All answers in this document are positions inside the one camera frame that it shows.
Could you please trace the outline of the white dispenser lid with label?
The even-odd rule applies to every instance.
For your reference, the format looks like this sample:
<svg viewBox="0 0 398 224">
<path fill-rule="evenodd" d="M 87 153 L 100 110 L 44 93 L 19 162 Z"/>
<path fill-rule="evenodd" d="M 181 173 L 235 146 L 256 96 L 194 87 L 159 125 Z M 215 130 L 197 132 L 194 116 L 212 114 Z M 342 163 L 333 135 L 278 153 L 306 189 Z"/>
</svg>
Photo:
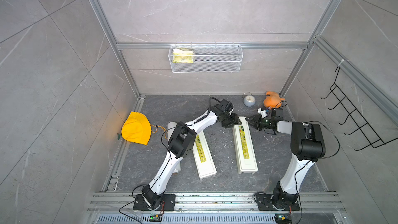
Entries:
<svg viewBox="0 0 398 224">
<path fill-rule="evenodd" d="M 249 126 L 247 124 L 235 125 L 233 136 L 238 173 L 255 174 L 258 172 L 258 166 Z"/>
</svg>

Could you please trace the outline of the white wrap dispenser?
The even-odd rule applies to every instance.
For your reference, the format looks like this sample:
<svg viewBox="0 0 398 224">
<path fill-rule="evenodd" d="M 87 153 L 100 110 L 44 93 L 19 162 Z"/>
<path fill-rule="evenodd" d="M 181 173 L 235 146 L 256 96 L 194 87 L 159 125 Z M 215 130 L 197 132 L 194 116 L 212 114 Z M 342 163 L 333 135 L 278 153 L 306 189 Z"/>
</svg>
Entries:
<svg viewBox="0 0 398 224">
<path fill-rule="evenodd" d="M 200 180 L 215 177 L 217 169 L 212 159 L 204 132 L 197 134 L 192 149 Z"/>
</svg>

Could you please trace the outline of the white plastic wrap roll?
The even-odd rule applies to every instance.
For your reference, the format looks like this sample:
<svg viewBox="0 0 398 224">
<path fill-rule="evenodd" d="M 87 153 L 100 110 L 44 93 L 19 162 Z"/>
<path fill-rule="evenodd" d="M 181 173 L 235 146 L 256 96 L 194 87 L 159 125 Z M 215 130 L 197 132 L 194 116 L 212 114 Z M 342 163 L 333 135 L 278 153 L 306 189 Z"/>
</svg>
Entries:
<svg viewBox="0 0 398 224">
<path fill-rule="evenodd" d="M 178 143 L 178 137 L 180 134 L 180 127 L 177 126 L 176 122 L 170 122 L 167 125 L 167 134 L 168 134 L 168 151 L 171 153 L 175 153 L 176 156 L 178 157 L 178 151 L 172 151 L 172 149 L 174 149 L 175 145 Z M 181 171 L 181 166 L 180 163 L 183 160 L 183 157 L 178 158 L 178 162 L 176 163 L 176 166 L 174 168 L 174 172 L 173 175 L 178 174 Z"/>
</svg>

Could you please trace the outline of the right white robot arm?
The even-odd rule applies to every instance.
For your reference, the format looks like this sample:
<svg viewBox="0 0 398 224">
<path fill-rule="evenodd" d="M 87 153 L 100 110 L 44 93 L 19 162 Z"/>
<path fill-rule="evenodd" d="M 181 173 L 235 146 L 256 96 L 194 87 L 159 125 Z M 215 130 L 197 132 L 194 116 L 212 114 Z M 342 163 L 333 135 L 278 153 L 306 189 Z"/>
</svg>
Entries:
<svg viewBox="0 0 398 224">
<path fill-rule="evenodd" d="M 278 181 L 272 194 L 257 192 L 254 201 L 260 211 L 299 210 L 301 183 L 308 170 L 325 155 L 325 144 L 318 124 L 285 121 L 281 108 L 273 108 L 269 118 L 256 114 L 244 118 L 256 130 L 265 129 L 291 135 L 292 158 L 284 177 Z"/>
</svg>

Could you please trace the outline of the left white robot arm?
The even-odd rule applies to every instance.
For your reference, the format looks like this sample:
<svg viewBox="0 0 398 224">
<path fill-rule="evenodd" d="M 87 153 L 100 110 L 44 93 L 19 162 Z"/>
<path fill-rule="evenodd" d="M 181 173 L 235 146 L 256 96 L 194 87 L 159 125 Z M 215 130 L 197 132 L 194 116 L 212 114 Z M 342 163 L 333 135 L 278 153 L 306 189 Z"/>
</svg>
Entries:
<svg viewBox="0 0 398 224">
<path fill-rule="evenodd" d="M 171 128 L 166 158 L 154 179 L 142 189 L 143 199 L 150 209 L 156 209 L 161 204 L 172 174 L 183 158 L 192 151 L 196 136 L 200 132 L 217 122 L 226 129 L 241 124 L 239 116 L 233 113 L 233 110 L 234 107 L 230 101 L 210 97 L 208 109 L 204 114 L 192 121 L 179 122 Z"/>
</svg>

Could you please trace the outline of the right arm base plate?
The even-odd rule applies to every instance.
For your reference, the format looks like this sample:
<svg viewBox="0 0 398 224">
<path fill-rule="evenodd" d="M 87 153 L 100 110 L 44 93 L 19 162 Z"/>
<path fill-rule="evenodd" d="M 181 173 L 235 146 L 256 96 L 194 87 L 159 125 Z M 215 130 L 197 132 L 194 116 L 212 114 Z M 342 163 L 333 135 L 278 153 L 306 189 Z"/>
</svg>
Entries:
<svg viewBox="0 0 398 224">
<path fill-rule="evenodd" d="M 256 192 L 254 194 L 254 201 L 260 211 L 299 211 L 301 209 L 299 201 L 299 194 L 266 194 L 263 192 Z"/>
</svg>

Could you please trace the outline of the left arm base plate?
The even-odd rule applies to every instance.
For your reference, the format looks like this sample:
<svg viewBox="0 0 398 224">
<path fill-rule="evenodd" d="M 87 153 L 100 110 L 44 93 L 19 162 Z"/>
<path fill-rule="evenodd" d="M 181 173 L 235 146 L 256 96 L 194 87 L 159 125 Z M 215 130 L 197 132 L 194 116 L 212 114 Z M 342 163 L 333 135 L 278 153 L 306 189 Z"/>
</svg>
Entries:
<svg viewBox="0 0 398 224">
<path fill-rule="evenodd" d="M 173 211 L 176 204 L 175 194 L 163 194 L 147 200 L 142 194 L 135 197 L 133 210 L 135 211 Z"/>
</svg>

